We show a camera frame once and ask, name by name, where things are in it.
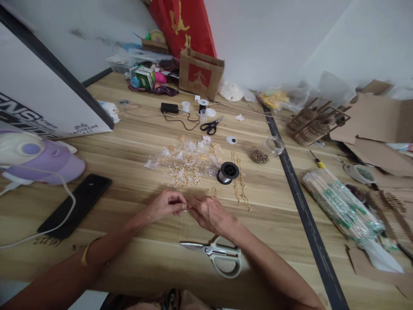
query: person's hand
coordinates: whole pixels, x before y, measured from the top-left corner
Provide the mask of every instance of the person's hand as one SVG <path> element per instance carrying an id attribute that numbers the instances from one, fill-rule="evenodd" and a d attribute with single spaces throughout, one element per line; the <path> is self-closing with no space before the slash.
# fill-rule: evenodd
<path id="1" fill-rule="evenodd" d="M 149 223 L 153 223 L 169 214 L 180 215 L 182 210 L 187 209 L 188 204 L 182 193 L 165 189 L 148 204 L 140 215 L 143 215 Z"/>
<path id="2" fill-rule="evenodd" d="M 188 207 L 199 226 L 224 238 L 230 237 L 237 219 L 224 209 L 218 198 L 195 195 L 188 199 Z"/>

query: jar of beads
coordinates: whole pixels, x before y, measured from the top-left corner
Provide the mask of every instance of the jar of beads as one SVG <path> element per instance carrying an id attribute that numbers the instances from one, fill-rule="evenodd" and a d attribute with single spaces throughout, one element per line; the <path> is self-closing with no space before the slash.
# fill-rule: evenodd
<path id="1" fill-rule="evenodd" d="M 266 164 L 271 158 L 279 156 L 284 148 L 284 142 L 280 137 L 271 136 L 254 148 L 252 158 L 259 164 Z"/>

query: white-handled scissors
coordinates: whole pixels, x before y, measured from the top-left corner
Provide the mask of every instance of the white-handled scissors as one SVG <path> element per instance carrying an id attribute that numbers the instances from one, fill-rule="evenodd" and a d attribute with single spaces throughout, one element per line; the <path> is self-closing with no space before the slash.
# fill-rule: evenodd
<path id="1" fill-rule="evenodd" d="M 238 247 L 231 248 L 225 245 L 217 244 L 217 241 L 221 237 L 217 236 L 214 240 L 208 244 L 200 244 L 193 242 L 181 242 L 181 245 L 187 249 L 197 251 L 200 253 L 206 253 L 212 261 L 216 270 L 225 278 L 233 279 L 240 274 L 241 271 L 241 249 Z M 231 272 L 225 272 L 218 267 L 216 260 L 228 260 L 235 262 L 235 268 Z"/>

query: bamboo skewers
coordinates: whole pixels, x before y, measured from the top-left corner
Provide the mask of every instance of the bamboo skewers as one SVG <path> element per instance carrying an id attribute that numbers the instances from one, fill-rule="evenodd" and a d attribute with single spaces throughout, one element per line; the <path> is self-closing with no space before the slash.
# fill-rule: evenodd
<path id="1" fill-rule="evenodd" d="M 303 183 L 338 229 L 362 244 L 375 239 L 384 226 L 328 169 L 307 173 Z"/>

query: screwdriver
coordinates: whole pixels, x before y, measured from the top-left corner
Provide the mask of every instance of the screwdriver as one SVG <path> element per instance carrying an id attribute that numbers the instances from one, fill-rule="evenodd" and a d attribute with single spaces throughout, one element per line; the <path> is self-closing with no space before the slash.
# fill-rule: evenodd
<path id="1" fill-rule="evenodd" d="M 311 150 L 309 150 L 309 151 L 310 151 L 311 155 L 313 155 L 314 160 L 315 160 L 315 162 L 317 163 L 317 166 L 318 166 L 320 169 L 327 169 L 327 167 L 324 166 L 323 162 L 322 162 L 320 159 L 318 159 L 317 157 L 315 157 L 314 153 L 313 153 Z"/>

